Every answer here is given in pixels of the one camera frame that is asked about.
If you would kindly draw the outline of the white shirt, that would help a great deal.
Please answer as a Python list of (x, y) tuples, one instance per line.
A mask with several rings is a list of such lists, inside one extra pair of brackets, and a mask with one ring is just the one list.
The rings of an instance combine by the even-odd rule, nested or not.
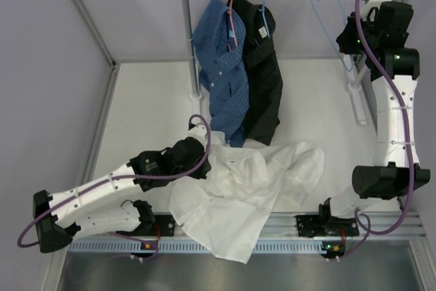
[(246, 264), (271, 212), (301, 209), (315, 189), (324, 150), (310, 142), (229, 147), (218, 132), (212, 140), (206, 178), (177, 180), (168, 209), (214, 257)]

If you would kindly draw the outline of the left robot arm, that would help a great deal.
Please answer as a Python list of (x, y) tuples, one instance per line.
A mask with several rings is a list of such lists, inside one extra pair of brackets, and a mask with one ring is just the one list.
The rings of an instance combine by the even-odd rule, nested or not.
[(156, 219), (152, 206), (136, 196), (182, 177), (205, 179), (211, 144), (188, 136), (161, 151), (143, 151), (106, 176), (66, 192), (33, 196), (39, 250), (52, 253), (74, 240), (115, 232), (145, 236)]

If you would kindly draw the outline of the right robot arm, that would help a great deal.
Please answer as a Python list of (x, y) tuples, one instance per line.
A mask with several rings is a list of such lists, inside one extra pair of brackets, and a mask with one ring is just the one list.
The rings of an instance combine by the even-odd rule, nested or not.
[(415, 189), (430, 181), (420, 165), (414, 140), (414, 98), (420, 76), (420, 54), (405, 47), (414, 10), (398, 1), (367, 2), (347, 19), (337, 38), (344, 55), (365, 55), (377, 106), (377, 141), (373, 164), (356, 166), (352, 184), (320, 205), (317, 227), (334, 234), (344, 225), (361, 225), (357, 217), (373, 200), (404, 196), (411, 204)]

